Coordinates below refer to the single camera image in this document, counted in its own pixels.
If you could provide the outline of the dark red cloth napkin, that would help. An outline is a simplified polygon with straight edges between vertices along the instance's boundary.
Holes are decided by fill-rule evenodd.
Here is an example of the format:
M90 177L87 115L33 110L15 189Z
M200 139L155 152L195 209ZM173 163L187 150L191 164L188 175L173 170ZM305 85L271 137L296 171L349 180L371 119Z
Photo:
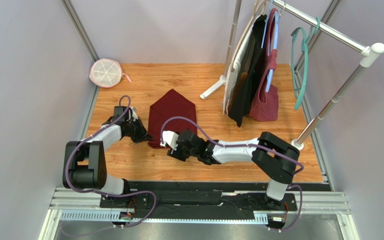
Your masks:
M172 117L184 117L197 122L196 105L174 89L169 90L150 106L148 132L153 140L148 142L149 147L161 148L161 128Z

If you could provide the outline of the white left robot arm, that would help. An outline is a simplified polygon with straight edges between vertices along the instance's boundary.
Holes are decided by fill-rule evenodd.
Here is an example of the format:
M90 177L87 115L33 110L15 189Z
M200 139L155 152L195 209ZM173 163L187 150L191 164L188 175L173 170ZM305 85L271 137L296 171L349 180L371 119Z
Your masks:
M131 193L128 181L107 172L105 152L129 137L133 143L152 140L134 107L115 106L113 116L100 129L81 141L65 146L62 184L78 193L95 192L107 197Z

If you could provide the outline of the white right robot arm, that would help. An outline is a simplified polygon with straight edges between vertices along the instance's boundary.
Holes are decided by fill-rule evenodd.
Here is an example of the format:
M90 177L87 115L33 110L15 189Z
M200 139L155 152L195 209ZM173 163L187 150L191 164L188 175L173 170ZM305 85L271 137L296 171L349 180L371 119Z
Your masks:
M168 156L180 161L195 157L205 165L246 162L257 165L270 180L266 197L284 199L294 176L304 166L299 163L300 150L270 132L246 141L204 140L190 130L162 133L162 146L169 147Z

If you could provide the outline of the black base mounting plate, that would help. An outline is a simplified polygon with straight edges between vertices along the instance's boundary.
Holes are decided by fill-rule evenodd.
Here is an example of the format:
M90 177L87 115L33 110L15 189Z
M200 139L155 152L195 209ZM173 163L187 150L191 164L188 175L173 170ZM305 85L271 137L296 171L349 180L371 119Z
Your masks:
M281 201L266 196L267 182L130 181L130 194L103 196L104 209L125 209L135 218L180 221L253 220L262 213L303 213L306 193L328 191L322 183L301 183L288 189Z

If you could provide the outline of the round pink mesh laundry bag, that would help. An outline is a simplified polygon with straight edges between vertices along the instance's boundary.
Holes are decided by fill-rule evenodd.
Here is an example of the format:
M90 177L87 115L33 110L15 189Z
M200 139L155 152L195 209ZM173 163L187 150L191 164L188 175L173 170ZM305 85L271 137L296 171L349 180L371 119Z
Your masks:
M100 88L113 88L121 81L132 83L130 77L123 71L118 61L101 58L90 68L89 79Z

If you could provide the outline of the black hanging garment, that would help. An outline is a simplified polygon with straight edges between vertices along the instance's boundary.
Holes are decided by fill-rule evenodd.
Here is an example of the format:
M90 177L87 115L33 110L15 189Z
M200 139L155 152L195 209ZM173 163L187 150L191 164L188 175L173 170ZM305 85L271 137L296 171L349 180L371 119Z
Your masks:
M243 124L243 118L251 109L252 95L256 93L258 83L253 80L256 64L263 61L263 41L264 30L268 16L261 14L251 25L242 58L239 61L240 66L233 90L233 96L229 102L228 117L235 121L237 127Z

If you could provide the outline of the dark red hanging garment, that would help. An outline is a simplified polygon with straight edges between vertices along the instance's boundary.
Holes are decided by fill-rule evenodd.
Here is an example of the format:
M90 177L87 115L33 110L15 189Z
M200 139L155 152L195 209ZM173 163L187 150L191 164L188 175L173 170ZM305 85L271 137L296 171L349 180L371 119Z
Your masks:
M265 92L267 74L267 53L265 56L265 69L260 78L260 83L256 94L251 102L248 116L260 122L271 122L278 119L279 97L278 88L271 84L269 92Z

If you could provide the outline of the white hanging towel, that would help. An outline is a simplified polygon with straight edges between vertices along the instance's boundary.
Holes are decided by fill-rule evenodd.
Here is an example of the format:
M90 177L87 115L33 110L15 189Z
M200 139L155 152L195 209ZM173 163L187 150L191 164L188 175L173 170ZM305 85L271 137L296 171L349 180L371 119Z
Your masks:
M229 113L229 105L233 101L233 94L234 94L234 89L236 86L236 83L239 79L240 74L240 69L242 67L242 60L245 56L247 47L249 45L249 40L250 36L252 33L252 27L248 31L248 33L245 36L244 42L239 48L239 52L234 60L234 65L233 71L230 71L230 66L228 67L228 72L226 76L226 83L224 87L224 97L223 97L223 102L222 102L222 113L223 115L227 115Z

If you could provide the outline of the blue plastic hanger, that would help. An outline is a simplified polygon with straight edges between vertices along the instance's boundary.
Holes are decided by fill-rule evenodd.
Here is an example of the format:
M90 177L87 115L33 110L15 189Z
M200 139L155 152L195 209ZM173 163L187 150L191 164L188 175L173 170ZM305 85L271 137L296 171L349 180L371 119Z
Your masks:
M271 89L271 84L277 67L278 40L279 40L279 21L280 14L277 8L272 7L273 1L269 5L269 14L264 27L262 48L266 50L268 63L266 64L267 74L265 79L265 92L268 93Z

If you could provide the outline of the wooden hanger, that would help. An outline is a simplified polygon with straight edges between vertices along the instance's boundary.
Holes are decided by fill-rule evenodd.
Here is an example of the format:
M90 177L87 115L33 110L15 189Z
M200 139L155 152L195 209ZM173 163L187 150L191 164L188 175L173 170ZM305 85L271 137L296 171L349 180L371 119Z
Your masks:
M235 49L235 51L234 51L234 53L233 53L233 57L232 57L232 59L231 59L230 65L229 65L229 70L230 70L231 72L234 71L234 62L235 62L235 59L236 59L236 57L237 57L237 55L238 55L238 52L239 52L239 49L240 49L242 43L243 43L244 40L245 40L245 37L246 37L247 33L248 33L249 30L251 29L252 24L254 23L256 17L258 17L259 15L262 15L262 14L263 14L263 12L264 12L265 9L266 9L266 5L267 5L267 1L266 1L266 0L256 0L256 1L254 2L254 5L253 5L253 11L252 11L251 17L250 17L250 19L249 19L249 21L248 21L248 23L247 23L247 25L246 25L246 27L245 27L245 29L244 29L244 31L243 31L241 37L240 37L240 39L239 39L239 42L238 42L237 47L236 47L236 49Z

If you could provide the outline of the teal plastic hanger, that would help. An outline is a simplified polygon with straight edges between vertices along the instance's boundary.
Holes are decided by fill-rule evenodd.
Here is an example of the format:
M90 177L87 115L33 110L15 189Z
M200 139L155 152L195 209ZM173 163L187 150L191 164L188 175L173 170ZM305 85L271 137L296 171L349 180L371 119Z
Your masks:
M307 79L308 79L308 68L309 68L309 42L313 35L316 35L320 29L321 19L319 17L316 17L316 26L311 26L309 29L309 32L306 33L305 29L303 27L297 27L292 31L290 36L292 37L291 40L291 63L294 63L295 59L295 43L298 38L299 32L302 33L302 41L300 43L300 50L303 54L303 75L302 75L302 84L300 87L298 87L296 83L296 68L294 68L292 65L290 66L291 74L292 74L292 86L293 86L293 94L296 98L296 102L294 105L294 110L298 110L299 107L302 104L302 101L305 96L306 92L306 86L307 86Z

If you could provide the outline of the aluminium frame rail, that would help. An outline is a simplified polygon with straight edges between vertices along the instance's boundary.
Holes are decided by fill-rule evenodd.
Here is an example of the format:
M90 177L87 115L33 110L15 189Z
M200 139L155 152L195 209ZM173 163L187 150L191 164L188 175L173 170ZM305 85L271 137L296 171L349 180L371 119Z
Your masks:
M326 183L296 183L278 208L264 205L266 182L131 181L129 197L55 189L39 238L125 239L178 234L181 239L217 235L357 240L343 192Z

